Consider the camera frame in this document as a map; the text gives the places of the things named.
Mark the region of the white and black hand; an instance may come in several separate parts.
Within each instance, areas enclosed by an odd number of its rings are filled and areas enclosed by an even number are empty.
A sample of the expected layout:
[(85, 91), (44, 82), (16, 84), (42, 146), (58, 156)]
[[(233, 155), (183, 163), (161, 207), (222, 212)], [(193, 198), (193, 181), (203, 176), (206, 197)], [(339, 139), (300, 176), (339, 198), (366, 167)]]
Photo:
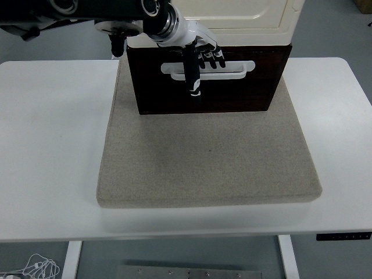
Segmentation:
[(208, 62), (213, 69), (226, 66), (223, 52), (214, 34), (194, 20), (186, 20), (176, 10), (168, 14), (167, 30), (159, 35), (160, 47), (174, 48), (181, 52), (185, 83), (191, 99), (201, 103), (200, 69)]

